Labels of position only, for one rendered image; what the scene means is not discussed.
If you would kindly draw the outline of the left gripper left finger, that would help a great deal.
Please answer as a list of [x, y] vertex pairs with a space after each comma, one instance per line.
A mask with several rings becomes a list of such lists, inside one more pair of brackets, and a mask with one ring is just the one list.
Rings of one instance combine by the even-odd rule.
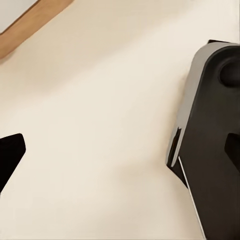
[[22, 133], [0, 138], [0, 193], [25, 153]]

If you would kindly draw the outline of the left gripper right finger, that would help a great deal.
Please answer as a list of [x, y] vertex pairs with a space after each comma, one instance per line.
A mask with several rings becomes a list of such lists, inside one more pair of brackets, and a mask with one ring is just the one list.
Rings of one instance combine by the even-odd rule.
[[237, 170], [240, 172], [240, 134], [231, 132], [228, 134], [224, 151], [229, 156]]

